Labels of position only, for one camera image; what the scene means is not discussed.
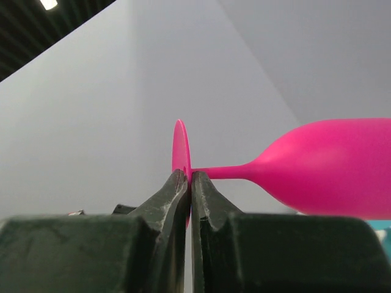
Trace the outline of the magenta wine glass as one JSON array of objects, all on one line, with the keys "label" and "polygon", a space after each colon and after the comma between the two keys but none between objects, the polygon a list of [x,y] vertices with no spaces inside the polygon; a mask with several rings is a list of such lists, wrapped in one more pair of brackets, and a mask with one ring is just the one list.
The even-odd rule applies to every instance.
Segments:
[{"label": "magenta wine glass", "polygon": [[242,179],[304,215],[390,225],[390,119],[342,118],[299,126],[254,160],[204,167],[210,179]]}]

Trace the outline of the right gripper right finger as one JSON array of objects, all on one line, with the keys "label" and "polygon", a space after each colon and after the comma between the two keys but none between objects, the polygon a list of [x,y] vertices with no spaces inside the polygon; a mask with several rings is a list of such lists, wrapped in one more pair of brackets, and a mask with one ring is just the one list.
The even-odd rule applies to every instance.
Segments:
[{"label": "right gripper right finger", "polygon": [[389,292],[373,229],[349,217],[251,214],[192,176],[194,292]]}]

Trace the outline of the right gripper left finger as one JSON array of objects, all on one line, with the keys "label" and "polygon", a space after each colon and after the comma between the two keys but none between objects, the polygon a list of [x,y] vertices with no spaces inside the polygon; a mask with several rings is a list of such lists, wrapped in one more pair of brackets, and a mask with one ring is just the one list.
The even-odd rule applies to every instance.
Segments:
[{"label": "right gripper left finger", "polygon": [[1,222],[2,292],[183,292],[188,179],[127,214]]}]

